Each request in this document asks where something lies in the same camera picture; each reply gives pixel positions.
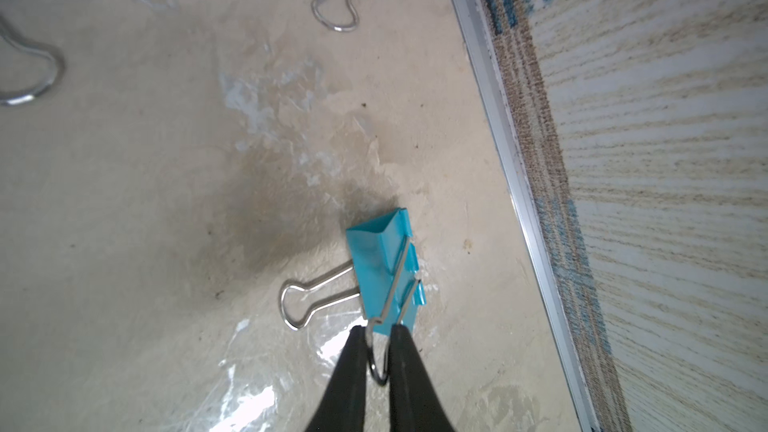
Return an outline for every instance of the beige floor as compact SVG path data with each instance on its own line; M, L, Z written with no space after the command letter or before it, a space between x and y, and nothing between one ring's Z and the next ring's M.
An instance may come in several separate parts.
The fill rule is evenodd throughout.
M294 332L278 287L393 206L457 428L578 428L450 0L355 2L2 0L69 69L0 110L0 429L302 430L360 312Z

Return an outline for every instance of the teal binder clip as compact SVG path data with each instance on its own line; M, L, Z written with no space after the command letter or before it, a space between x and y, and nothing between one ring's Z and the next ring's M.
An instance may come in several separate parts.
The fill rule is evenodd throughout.
M418 259L411 237L413 231L404 208L346 230L362 308L370 322L379 319L373 321L373 331L387 336L395 322L402 322L413 332L418 306L426 304L424 287L416 281ZM398 264L404 252L403 264ZM400 318L407 298L411 303Z
M374 218L346 230L352 262L334 268L312 282L286 281L280 288L280 314L295 331L304 328L315 312L356 297L362 298L366 328L369 336L378 332L389 336L395 323L413 331L418 307L426 304L424 287L416 278L418 259L411 244L411 223L408 211L399 208L385 216ZM286 293L293 289L312 292L342 275L355 271L359 286L315 302L295 320L285 310Z

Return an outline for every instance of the striped rug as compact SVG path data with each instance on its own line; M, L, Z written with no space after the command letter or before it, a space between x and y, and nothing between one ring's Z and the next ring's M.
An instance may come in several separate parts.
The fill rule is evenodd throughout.
M481 0L571 336L602 430L631 430L528 16L553 0Z

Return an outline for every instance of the rug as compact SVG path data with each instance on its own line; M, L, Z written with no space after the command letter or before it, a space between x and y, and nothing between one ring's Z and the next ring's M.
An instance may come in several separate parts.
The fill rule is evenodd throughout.
M552 0L483 0L514 130L581 369L605 430L631 430L527 16Z
M480 2L600 428L761 430L768 0Z

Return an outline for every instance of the dark stain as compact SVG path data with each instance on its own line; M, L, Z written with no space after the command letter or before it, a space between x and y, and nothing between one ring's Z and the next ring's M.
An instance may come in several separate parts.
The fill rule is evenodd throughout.
M193 265L193 290L218 298L232 280L279 274L295 256L344 244L346 228L398 206L376 170L373 138L354 118L291 114L270 119L245 152L199 149L162 174L175 247L195 249L179 252Z

